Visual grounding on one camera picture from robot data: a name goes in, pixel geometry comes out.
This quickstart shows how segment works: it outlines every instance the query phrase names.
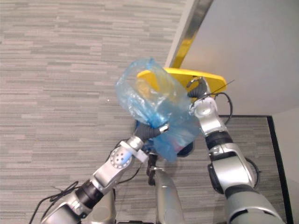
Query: silver robot arm segment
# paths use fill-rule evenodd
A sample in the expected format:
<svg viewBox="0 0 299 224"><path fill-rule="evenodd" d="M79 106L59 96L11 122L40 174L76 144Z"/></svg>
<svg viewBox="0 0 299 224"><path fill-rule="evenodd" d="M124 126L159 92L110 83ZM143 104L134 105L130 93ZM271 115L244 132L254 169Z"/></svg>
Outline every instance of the silver robot arm segment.
<svg viewBox="0 0 299 224"><path fill-rule="evenodd" d="M219 117L216 102L210 97L204 78L200 79L198 87L200 91L193 90L188 94L198 98L190 109L199 119L209 149L211 164L208 171L212 186L226 197L227 223L282 224L281 217L270 202L254 190L252 170Z"/></svg>
<svg viewBox="0 0 299 224"><path fill-rule="evenodd" d="M42 220L42 224L79 224L101 198L116 186L121 176L134 164L135 158L141 163L148 156L142 151L144 142L168 130L168 124L151 128L140 124L135 134L127 141L120 142L108 160L76 191L72 192L59 206Z"/></svg>

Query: gray carpet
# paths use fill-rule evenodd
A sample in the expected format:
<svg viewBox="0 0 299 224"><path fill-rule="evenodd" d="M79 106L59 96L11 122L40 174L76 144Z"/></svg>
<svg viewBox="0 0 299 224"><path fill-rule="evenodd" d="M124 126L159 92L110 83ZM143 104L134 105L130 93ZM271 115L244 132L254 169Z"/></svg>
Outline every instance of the gray carpet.
<svg viewBox="0 0 299 224"><path fill-rule="evenodd" d="M184 4L1 1L1 223L27 223L37 202L58 192L51 186L82 183L118 140L131 135L133 119L118 105L114 84L135 59L165 62ZM266 118L235 118L229 129L263 171L259 190L285 220ZM208 163L199 137L192 156L162 165L177 185L186 223L224 220L223 196L211 187ZM155 220L144 168L116 194L117 220Z"/></svg>

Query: black cable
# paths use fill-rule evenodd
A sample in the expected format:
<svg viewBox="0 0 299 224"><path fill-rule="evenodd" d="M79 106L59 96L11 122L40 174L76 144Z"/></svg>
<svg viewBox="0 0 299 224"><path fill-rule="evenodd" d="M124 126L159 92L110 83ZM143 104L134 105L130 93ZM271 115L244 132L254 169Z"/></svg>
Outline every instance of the black cable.
<svg viewBox="0 0 299 224"><path fill-rule="evenodd" d="M132 179L138 174L138 172L139 172L139 170L140 170L140 168L141 168L141 165L142 165L142 163L140 164L139 168L136 170L136 172L134 173L133 176L131 176L130 178L128 178L128 179L126 179L126 180L124 180L124 181L119 181L117 184L125 183L125 182L128 182L128 181L132 180Z"/></svg>
<svg viewBox="0 0 299 224"><path fill-rule="evenodd" d="M233 116L233 109L234 109L233 102L232 102L231 98L229 97L229 95L225 92L218 92L218 93L214 93L214 94L215 94L214 99L216 99L216 97L218 95L221 95L221 94L225 95L226 98L228 99L228 102L229 102L229 116L228 116L228 119L224 122L224 124L227 125L229 123L230 119Z"/></svg>
<svg viewBox="0 0 299 224"><path fill-rule="evenodd" d="M260 183L260 179L261 179L261 171L258 169L257 165L249 158L245 157L246 161L249 162L254 170L256 171L256 183L254 185L253 188L256 188L258 186L258 184Z"/></svg>
<svg viewBox="0 0 299 224"><path fill-rule="evenodd" d="M120 142L121 142L121 141L127 141L127 140L128 140L128 139L122 139L122 140L120 140L120 141L115 145L114 149L116 149L117 147L120 146ZM109 156L107 157L106 161L109 159L109 157L110 157L110 155L111 155L112 152L113 152L113 150L110 152L110 154L109 154ZM124 181L120 181L120 182L118 182L117 184L125 183L125 182L128 182L128 181L132 180L132 179L138 174L138 172L139 172L139 170L140 170L140 168L141 168L141 165L142 165L142 164L140 164L139 168L136 170L136 172L134 173L133 176L131 176L130 178L128 178L128 179L126 179L126 180L124 180Z"/></svg>
<svg viewBox="0 0 299 224"><path fill-rule="evenodd" d="M120 145L120 142L121 142L121 141L127 141L127 140L128 140L128 139L122 139L122 140L120 140L120 141L115 145L114 148L117 148L117 147ZM136 170L136 172L134 173L134 175L133 175L132 177L130 177L130 178L124 180L124 181L120 181L120 182L118 182L117 184L125 183L125 182L128 182L128 181L132 180L132 179L138 174L138 172L139 172L139 170L140 170L140 168L141 168L141 165L142 165L142 164L140 164L139 168ZM48 211L52 208L52 206L53 206L53 205L54 205L60 198L62 198L63 196L68 195L68 194L71 193L73 190L80 188L80 186L77 187L77 185L78 185L78 181L75 181L75 182L72 183L70 186L68 186L65 190L60 190L60 193L55 194L55 195L51 195L51 196L49 196L49 197L45 197L45 198L43 198L43 199L37 204L36 209L34 210L34 212L33 212L32 216L31 216L31 219L30 219L30 221L29 221L28 224L32 224L32 221L33 221L33 219L34 219L34 217L35 217L35 215L36 215L36 213L37 213L39 207L41 206L41 204L42 204L44 201L50 199L50 202L52 202L52 203L51 203L50 206L46 209L46 211L43 213L43 216L42 216L41 220L47 215Z"/></svg>
<svg viewBox="0 0 299 224"><path fill-rule="evenodd" d="M53 206L53 205L54 205L60 198L62 198L63 196L68 195L68 194L71 193L73 190L79 188L79 186L77 187L77 185L78 185L78 181L75 181L75 182L72 183L70 186L68 186L65 190L61 190L60 193L55 194L55 195L51 195L51 196L49 196L49 197L45 197L45 198L43 198L43 199L37 204L36 209L34 210L32 216L31 216L31 219L30 219L30 221L29 221L29 224L32 223L32 221L33 221L33 219L34 219L34 217L35 217L35 215L36 215L36 213L37 213L39 207L41 206L41 204L42 204L45 200L50 199L50 202L52 202L52 203L51 203L51 205L47 208L47 210L43 213L43 216L42 216L41 219L43 219L43 218L46 216L46 214L47 214L47 212L50 210L50 208L51 208L51 207L52 207L52 206Z"/></svg>

